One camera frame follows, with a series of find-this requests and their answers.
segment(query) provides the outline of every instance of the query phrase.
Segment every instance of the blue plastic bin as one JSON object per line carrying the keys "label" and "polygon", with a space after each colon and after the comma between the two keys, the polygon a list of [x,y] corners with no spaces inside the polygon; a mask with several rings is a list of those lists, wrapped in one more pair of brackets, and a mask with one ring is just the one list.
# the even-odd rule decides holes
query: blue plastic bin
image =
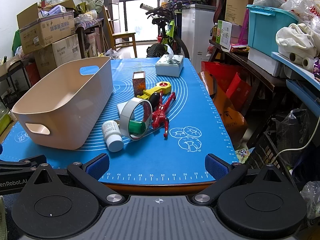
{"label": "blue plastic bin", "polygon": [[299,18],[282,9],[247,5],[249,9],[249,37],[248,46],[271,56],[271,52],[278,52],[276,33],[291,23],[298,23]]}

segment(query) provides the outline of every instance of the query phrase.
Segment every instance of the bicycle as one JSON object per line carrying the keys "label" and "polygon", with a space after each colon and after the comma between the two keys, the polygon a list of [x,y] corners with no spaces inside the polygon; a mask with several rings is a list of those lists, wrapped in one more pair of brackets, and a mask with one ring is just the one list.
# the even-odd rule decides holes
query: bicycle
{"label": "bicycle", "polygon": [[161,6],[153,8],[145,4],[141,4],[140,8],[147,10],[146,15],[149,15],[148,19],[152,17],[152,24],[158,25],[161,29],[161,41],[147,49],[147,57],[162,57],[164,54],[168,54],[167,46],[165,46],[168,44],[174,54],[178,54],[181,48],[184,57],[190,59],[188,48],[178,36],[178,30],[174,22],[174,10],[180,10],[182,8],[182,2],[174,3],[169,8],[163,8]]}

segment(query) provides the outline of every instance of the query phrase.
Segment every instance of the red figure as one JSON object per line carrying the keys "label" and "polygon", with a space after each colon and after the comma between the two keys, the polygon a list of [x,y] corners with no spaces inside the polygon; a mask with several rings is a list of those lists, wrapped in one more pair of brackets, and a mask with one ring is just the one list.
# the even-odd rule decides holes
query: red figure
{"label": "red figure", "polygon": [[153,129],[157,129],[160,127],[161,124],[164,123],[164,138],[167,138],[168,136],[168,128],[169,128],[169,119],[165,117],[165,112],[168,110],[169,105],[172,101],[172,99],[176,100],[176,93],[172,92],[171,95],[169,96],[168,100],[162,104],[162,96],[163,96],[163,91],[160,91],[160,101],[159,105],[157,106],[156,111],[152,113],[152,127]]}

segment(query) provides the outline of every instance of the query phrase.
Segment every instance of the bicycle tire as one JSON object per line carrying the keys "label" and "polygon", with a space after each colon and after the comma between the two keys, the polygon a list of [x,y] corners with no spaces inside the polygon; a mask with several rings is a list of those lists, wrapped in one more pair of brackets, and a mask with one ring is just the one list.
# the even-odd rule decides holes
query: bicycle tire
{"label": "bicycle tire", "polygon": [[148,48],[147,57],[162,57],[166,53],[166,49],[163,44],[156,43]]}
{"label": "bicycle tire", "polygon": [[179,44],[179,46],[181,47],[183,53],[184,53],[184,57],[190,59],[190,55],[189,55],[189,51],[187,46],[184,44],[184,42],[182,41],[182,39],[180,39],[180,37],[178,35],[175,35],[173,37],[173,39]]}

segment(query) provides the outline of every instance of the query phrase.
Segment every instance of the beige basket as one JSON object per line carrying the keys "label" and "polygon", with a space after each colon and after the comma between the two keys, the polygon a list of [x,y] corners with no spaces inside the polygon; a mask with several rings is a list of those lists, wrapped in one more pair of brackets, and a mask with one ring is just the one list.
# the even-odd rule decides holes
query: beige basket
{"label": "beige basket", "polygon": [[[80,68],[98,66],[95,74]],[[83,145],[113,90],[110,57],[61,65],[33,86],[12,108],[37,144],[67,150]]]}

